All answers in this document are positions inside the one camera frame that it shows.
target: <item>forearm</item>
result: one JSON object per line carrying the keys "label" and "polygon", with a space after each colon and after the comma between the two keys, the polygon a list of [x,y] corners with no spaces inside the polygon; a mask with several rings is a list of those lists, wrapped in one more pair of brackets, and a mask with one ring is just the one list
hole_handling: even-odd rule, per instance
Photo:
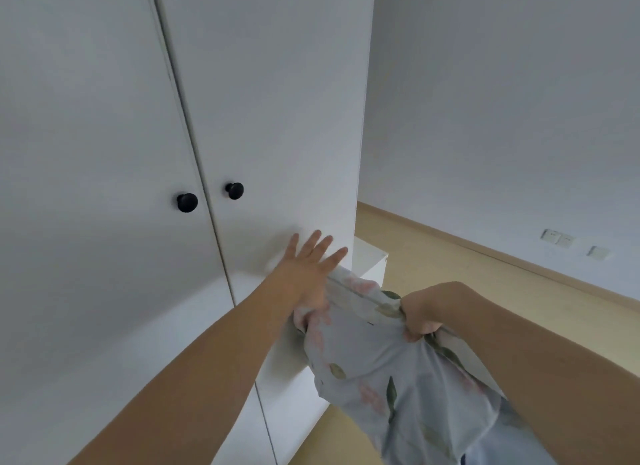
{"label": "forearm", "polygon": [[158,374],[73,465],[210,465],[295,296],[266,280]]}
{"label": "forearm", "polygon": [[466,286],[442,306],[441,320],[478,355],[558,463],[624,463],[640,454],[636,376]]}

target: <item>wardrobe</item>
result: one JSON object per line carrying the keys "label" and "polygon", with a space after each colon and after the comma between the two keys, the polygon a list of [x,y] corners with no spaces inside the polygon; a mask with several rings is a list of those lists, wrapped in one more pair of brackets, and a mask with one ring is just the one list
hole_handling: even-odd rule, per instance
{"label": "wardrobe", "polygon": [[[372,8],[0,0],[1,463],[65,464],[294,231],[353,247]],[[324,412],[298,339],[215,465],[285,465]]]}

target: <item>person's right arm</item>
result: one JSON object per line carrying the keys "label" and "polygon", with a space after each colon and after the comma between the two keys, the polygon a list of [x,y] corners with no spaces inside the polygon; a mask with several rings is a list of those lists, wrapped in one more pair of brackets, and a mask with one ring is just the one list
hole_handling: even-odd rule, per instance
{"label": "person's right arm", "polygon": [[640,457],[637,376],[463,283],[410,293],[402,306],[411,333],[441,322],[467,342],[560,465]]}

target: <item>black knob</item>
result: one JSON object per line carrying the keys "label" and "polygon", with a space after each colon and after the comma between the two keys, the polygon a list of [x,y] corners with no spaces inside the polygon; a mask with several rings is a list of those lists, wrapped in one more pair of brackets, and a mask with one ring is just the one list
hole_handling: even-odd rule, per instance
{"label": "black knob", "polygon": [[229,194],[229,199],[236,201],[240,197],[242,197],[242,194],[244,194],[244,185],[242,185],[240,182],[229,182],[225,186],[225,190]]}
{"label": "black knob", "polygon": [[196,194],[180,194],[175,198],[178,209],[182,212],[191,212],[198,207],[198,198]]}

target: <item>person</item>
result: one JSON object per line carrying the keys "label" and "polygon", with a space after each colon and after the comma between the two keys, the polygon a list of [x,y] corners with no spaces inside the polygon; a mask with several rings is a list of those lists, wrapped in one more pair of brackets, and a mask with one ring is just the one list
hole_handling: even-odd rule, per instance
{"label": "person", "polygon": [[[293,235],[274,271],[165,367],[69,465],[209,465],[260,366],[300,301],[321,300],[332,237]],[[459,282],[402,299],[407,331],[444,323],[466,340],[560,465],[640,456],[640,379],[601,356],[485,299]]]}

